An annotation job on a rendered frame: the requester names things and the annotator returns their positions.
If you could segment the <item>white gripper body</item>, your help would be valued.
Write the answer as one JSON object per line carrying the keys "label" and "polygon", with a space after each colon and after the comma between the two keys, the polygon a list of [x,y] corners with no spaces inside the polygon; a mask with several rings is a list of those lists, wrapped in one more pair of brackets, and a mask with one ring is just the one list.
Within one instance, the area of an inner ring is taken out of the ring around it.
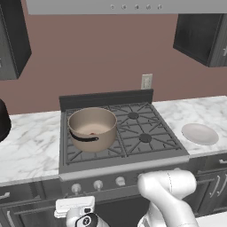
{"label": "white gripper body", "polygon": [[76,197],[70,199],[56,200],[56,210],[54,211],[54,216],[57,218],[64,218],[67,216],[67,212],[76,208],[78,211],[77,215],[85,215],[87,213],[93,212],[95,209],[95,197]]}

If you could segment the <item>white wall socket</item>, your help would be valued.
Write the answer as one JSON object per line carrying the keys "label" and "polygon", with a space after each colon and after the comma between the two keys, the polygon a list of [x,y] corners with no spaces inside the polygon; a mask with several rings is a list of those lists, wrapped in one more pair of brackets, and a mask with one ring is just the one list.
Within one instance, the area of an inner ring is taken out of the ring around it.
{"label": "white wall socket", "polygon": [[152,87],[153,75],[152,74],[143,74],[142,75],[142,82],[141,82],[141,89],[142,90],[149,90]]}

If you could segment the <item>black rounded appliance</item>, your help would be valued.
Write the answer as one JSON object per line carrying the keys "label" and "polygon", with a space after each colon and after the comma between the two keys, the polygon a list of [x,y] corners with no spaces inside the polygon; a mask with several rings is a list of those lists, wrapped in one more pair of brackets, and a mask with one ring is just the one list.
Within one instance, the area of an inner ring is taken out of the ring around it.
{"label": "black rounded appliance", "polygon": [[0,98],[0,143],[4,141],[12,127],[12,122],[8,114],[4,101]]}

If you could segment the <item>grey gas hob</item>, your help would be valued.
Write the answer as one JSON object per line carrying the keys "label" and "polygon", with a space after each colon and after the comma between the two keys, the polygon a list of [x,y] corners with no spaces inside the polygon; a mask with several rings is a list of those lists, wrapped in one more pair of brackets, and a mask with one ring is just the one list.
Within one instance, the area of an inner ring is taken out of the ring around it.
{"label": "grey gas hob", "polygon": [[[141,173],[185,167],[188,152],[152,105],[152,101],[152,89],[59,98],[59,180],[64,193],[81,195],[120,192],[136,186],[137,176]],[[69,134],[67,122],[70,115],[89,107],[104,108],[117,118],[115,141],[102,152],[82,152],[73,145]],[[124,177],[124,186],[116,184],[118,176]],[[100,191],[93,186],[97,180],[103,182]],[[81,185],[78,194],[72,192],[73,184]]]}

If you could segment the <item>white plate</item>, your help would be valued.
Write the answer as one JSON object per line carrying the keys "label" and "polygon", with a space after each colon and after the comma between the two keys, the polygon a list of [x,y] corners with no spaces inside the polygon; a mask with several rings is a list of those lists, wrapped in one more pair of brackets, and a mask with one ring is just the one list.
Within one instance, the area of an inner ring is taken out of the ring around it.
{"label": "white plate", "polygon": [[183,136],[197,145],[214,145],[218,142],[218,134],[206,125],[188,123],[182,127]]}

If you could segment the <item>dark oven door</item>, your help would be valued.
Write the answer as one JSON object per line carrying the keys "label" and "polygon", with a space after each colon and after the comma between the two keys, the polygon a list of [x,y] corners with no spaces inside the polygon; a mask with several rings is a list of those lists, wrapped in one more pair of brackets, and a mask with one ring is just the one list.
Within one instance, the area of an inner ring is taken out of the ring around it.
{"label": "dark oven door", "polygon": [[142,196],[76,205],[67,211],[67,227],[137,227],[149,202]]}

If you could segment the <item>dark drawer front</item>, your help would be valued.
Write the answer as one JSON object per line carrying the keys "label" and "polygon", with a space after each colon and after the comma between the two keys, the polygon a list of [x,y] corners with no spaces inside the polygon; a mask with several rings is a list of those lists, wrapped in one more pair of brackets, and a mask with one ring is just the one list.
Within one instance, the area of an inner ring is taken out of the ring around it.
{"label": "dark drawer front", "polygon": [[0,195],[4,195],[6,192],[10,193],[10,197],[0,200],[0,203],[4,204],[46,198],[41,182],[0,186]]}
{"label": "dark drawer front", "polygon": [[227,169],[227,164],[220,164],[219,160],[227,160],[227,153],[207,156],[203,170],[216,171],[221,169]]}

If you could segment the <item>grey range hood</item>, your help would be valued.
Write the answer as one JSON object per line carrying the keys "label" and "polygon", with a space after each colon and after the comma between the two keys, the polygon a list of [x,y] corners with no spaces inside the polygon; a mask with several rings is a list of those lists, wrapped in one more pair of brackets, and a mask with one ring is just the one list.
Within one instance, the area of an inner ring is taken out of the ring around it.
{"label": "grey range hood", "polygon": [[227,0],[26,0],[30,15],[227,13]]}

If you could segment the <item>dark wall cupboard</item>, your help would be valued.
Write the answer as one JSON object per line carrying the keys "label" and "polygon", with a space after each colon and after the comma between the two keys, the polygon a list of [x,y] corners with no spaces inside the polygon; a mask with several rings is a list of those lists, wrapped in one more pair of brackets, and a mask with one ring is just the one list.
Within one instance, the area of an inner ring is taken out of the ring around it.
{"label": "dark wall cupboard", "polygon": [[227,67],[227,13],[179,14],[173,48],[206,67]]}
{"label": "dark wall cupboard", "polygon": [[0,81],[17,80],[31,54],[21,0],[0,0]]}

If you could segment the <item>dark cupboard door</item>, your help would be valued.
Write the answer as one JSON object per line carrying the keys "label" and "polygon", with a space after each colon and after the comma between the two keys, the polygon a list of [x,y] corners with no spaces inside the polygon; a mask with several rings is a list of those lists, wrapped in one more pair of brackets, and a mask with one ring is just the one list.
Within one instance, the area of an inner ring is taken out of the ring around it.
{"label": "dark cupboard door", "polygon": [[65,219],[54,216],[54,204],[32,203],[3,207],[4,217],[9,223],[6,215],[7,210],[10,210],[16,227],[66,227]]}
{"label": "dark cupboard door", "polygon": [[209,193],[215,186],[216,174],[208,174],[197,177],[197,189],[195,192],[195,214],[197,216],[209,215],[213,210],[213,200]]}
{"label": "dark cupboard door", "polygon": [[217,197],[216,199],[216,206],[215,206],[215,212],[216,213],[221,213],[227,211],[227,185],[225,186],[222,194]]}

